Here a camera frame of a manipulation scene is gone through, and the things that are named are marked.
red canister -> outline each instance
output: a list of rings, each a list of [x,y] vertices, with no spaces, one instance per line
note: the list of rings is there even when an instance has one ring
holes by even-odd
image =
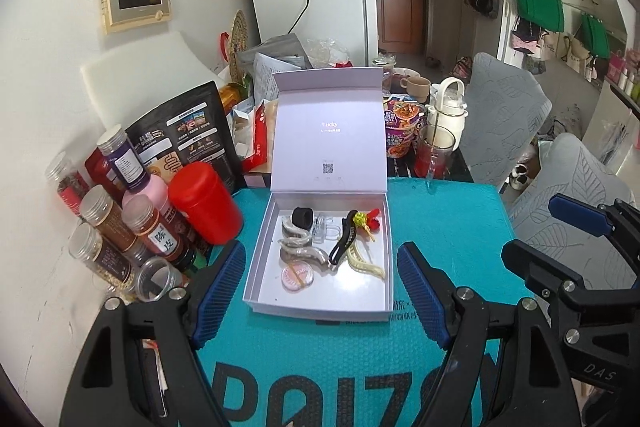
[[[169,183],[169,200],[212,245],[224,245],[242,229],[240,209],[208,163],[180,169]]]

black power cord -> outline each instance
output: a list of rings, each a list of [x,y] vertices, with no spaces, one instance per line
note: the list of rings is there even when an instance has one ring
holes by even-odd
[[[296,27],[296,24],[298,24],[298,21],[300,20],[300,17],[302,17],[305,14],[306,9],[309,8],[309,0],[306,0],[306,5],[305,8],[302,10],[302,12],[300,13],[300,15],[298,15],[298,18],[296,19],[296,21],[293,23],[293,26],[291,27],[291,29],[287,32],[287,35],[289,35],[292,31],[293,28]]]

white box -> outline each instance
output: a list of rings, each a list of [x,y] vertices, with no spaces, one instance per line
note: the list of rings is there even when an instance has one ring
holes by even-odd
[[[242,300],[255,312],[331,321],[386,321],[393,309],[393,256],[386,201],[382,69],[335,68],[275,75],[280,97],[273,146],[271,197],[260,226]],[[282,286],[282,217],[297,206],[334,218],[380,209],[375,242],[356,245],[385,280],[356,272],[344,259],[337,271],[314,268],[311,286]],[[329,253],[336,241],[315,245]]]

purple jar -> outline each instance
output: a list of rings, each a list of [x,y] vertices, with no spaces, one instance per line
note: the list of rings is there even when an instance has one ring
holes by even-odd
[[[98,149],[130,192],[140,192],[151,177],[142,165],[121,125],[115,125],[98,139]]]

round pink compact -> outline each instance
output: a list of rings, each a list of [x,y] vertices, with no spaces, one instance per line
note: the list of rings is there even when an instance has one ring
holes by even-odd
[[[297,292],[314,281],[314,271],[309,263],[293,261],[282,270],[282,285],[289,291]]]

